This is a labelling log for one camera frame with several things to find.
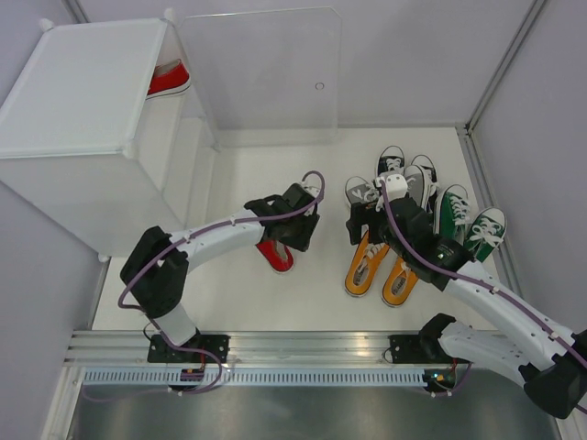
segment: shoelace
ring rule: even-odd
[[[364,268],[366,268],[369,264],[369,261],[373,259],[379,253],[380,250],[383,249],[383,246],[385,246],[383,243],[380,243],[378,245],[373,245],[370,243],[369,245],[367,245],[367,247],[365,248],[365,254],[363,255],[363,260],[360,262],[357,270],[363,270]]]
[[[388,171],[399,171],[402,168],[402,160],[387,158],[385,160],[385,165],[387,166]]]
[[[469,237],[469,240],[479,241],[477,246],[479,246],[482,242],[485,242],[492,248],[496,248],[504,241],[503,238],[496,235],[500,227],[500,224],[492,222],[488,218],[483,218],[479,225],[474,225],[471,228],[473,235]]]
[[[457,217],[455,220],[455,225],[462,226],[469,223],[471,221],[471,218],[469,217],[469,212],[471,211],[469,201],[458,197],[457,195],[451,195],[449,199],[452,212],[454,213],[455,217]]]

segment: white robotic arm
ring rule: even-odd
[[[441,313],[419,333],[426,354],[491,369],[523,386],[547,413],[566,418],[587,391],[587,332],[576,335],[552,321],[495,280],[462,245],[435,235],[426,212],[404,197],[402,176],[378,183],[378,202],[351,206],[351,244],[368,225],[370,242],[388,244],[420,280],[459,298],[506,336],[477,332]]]
[[[155,226],[143,234],[120,277],[148,318],[175,346],[182,346],[198,333],[181,303],[187,274],[233,249],[268,240],[306,251],[321,197],[318,189],[295,183],[283,195],[248,202],[212,225],[173,234]],[[161,252],[164,258],[153,264]]]

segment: gray wall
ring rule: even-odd
[[[0,103],[59,0],[0,3]],[[84,326],[96,254],[0,183],[0,437],[39,438],[72,330]]]
[[[171,6],[178,17],[332,6],[342,17],[338,120],[352,125],[465,122],[532,3],[532,0],[79,1],[91,21],[161,17],[163,10]],[[316,62],[320,60],[308,59],[308,63]],[[222,80],[217,75],[209,88],[223,90]],[[222,96],[209,98],[216,107],[220,103],[215,103],[215,99]],[[295,102],[296,95],[284,93],[281,99]],[[220,120],[219,125],[225,127],[225,122]]]
[[[587,2],[551,1],[476,129],[525,294],[587,327]]]

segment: shoe cabinet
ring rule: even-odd
[[[155,66],[176,59],[191,70],[166,20],[47,30],[0,110],[0,180],[104,256],[153,225],[202,221],[190,212],[212,171],[202,101],[194,86],[146,99]]]

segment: shoe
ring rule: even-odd
[[[270,240],[263,241],[256,246],[276,272],[285,273],[294,266],[294,256],[290,249],[283,243]]]
[[[437,198],[434,212],[434,233],[463,243],[471,222],[469,195],[460,185],[450,185]]]
[[[410,296],[417,281],[418,277],[415,273],[407,267],[403,259],[398,257],[383,286],[383,302],[390,307],[399,307]]]
[[[420,167],[422,167],[431,181],[432,186],[430,189],[430,198],[428,199],[428,203],[426,204],[426,211],[429,214],[433,214],[438,194],[437,169],[432,163],[432,160],[430,160],[430,158],[424,154],[418,154],[412,160],[412,165],[419,165]]]
[[[408,195],[415,200],[418,206],[426,209],[432,191],[432,182],[426,170],[419,165],[410,165],[405,169],[404,177],[407,182]]]
[[[379,198],[379,191],[368,181],[359,176],[353,176],[345,184],[347,205],[368,204]]]
[[[432,191],[432,181],[427,171],[420,165],[410,165],[405,169],[404,176],[407,182],[408,196],[413,198],[420,207],[426,209],[430,200],[430,192]],[[387,281],[383,285],[383,302],[390,307],[402,305],[410,296],[417,281],[418,277],[398,257]]]
[[[375,176],[381,176],[384,173],[404,174],[405,158],[401,148],[391,145],[386,148],[381,156],[377,159],[375,165]]]
[[[498,208],[487,208],[481,211],[473,221],[463,246],[477,260],[484,262],[504,241],[506,227],[504,211]]]
[[[369,231],[363,235],[345,279],[345,288],[350,296],[359,298],[367,293],[388,251],[389,246],[383,243],[379,245],[369,243]]]
[[[173,60],[155,67],[150,80],[147,99],[168,94],[182,94],[191,85],[190,73],[181,60]]]

